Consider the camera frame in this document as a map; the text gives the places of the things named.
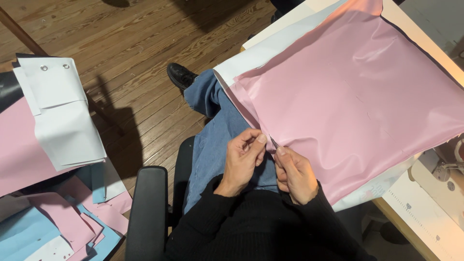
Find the blue jeans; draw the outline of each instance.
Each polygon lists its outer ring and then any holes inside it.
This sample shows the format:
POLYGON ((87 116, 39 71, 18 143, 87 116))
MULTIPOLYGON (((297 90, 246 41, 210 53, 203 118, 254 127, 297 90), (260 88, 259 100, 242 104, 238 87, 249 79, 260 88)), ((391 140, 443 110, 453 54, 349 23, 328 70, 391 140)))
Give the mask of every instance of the blue jeans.
MULTIPOLYGON (((202 72, 196 78, 195 82, 184 91, 184 97, 190 108, 213 118, 195 136, 192 173, 184 201, 184 213, 186 213, 200 200, 200 193, 208 182, 224 173, 227 142, 250 125, 229 100, 211 69, 202 72)), ((278 192, 276 178, 274 161, 266 152, 263 163, 255 168, 253 177, 244 191, 267 189, 278 192)))

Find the fingernail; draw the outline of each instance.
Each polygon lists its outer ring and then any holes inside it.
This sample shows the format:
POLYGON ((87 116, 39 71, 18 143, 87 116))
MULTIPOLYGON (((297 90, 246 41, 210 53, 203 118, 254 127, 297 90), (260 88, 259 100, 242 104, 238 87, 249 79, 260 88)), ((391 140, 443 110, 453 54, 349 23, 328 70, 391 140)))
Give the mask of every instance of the fingernail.
POLYGON ((287 154, 287 150, 284 147, 278 147, 277 148, 277 153, 281 156, 287 154))
POLYGON ((256 140, 259 141, 260 143, 266 143, 267 137, 264 134, 260 134, 258 138, 256 138, 256 140))

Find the black shoe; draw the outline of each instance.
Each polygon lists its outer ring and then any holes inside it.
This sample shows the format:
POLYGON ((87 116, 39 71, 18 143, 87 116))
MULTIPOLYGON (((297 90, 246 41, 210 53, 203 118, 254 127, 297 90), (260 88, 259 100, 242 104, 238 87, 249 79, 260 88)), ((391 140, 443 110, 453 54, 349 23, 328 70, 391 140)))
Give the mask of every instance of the black shoe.
POLYGON ((168 72, 169 79, 181 90, 187 89, 197 78, 198 74, 194 74, 187 68, 177 63, 168 64, 166 70, 168 72))

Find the small scissors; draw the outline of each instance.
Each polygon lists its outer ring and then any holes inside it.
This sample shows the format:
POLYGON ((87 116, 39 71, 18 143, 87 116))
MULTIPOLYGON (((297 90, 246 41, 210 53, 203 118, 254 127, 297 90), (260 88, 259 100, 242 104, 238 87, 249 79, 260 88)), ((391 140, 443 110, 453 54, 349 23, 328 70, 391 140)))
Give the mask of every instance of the small scissors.
POLYGON ((274 147, 277 148, 280 147, 279 144, 277 144, 277 142, 272 138, 272 136, 269 134, 269 137, 271 137, 271 142, 272 142, 272 145, 274 145, 274 147))

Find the black sweater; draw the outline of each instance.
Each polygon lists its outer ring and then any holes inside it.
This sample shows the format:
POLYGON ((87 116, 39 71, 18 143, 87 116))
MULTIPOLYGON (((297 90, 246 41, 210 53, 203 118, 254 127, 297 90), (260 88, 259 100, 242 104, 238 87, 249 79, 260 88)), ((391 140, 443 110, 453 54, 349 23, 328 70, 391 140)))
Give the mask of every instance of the black sweater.
POLYGON ((304 206, 268 190, 237 197, 214 194, 213 178, 166 244, 169 260, 374 261, 348 234, 319 184, 304 206))

